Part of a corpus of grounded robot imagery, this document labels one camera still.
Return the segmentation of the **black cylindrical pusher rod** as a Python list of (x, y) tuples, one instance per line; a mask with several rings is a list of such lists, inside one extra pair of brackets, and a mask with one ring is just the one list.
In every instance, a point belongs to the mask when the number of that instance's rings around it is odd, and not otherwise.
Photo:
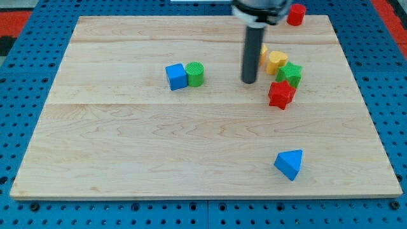
[(245, 28), (241, 80), (246, 84), (255, 83), (257, 80), (264, 31), (264, 27), (247, 26)]

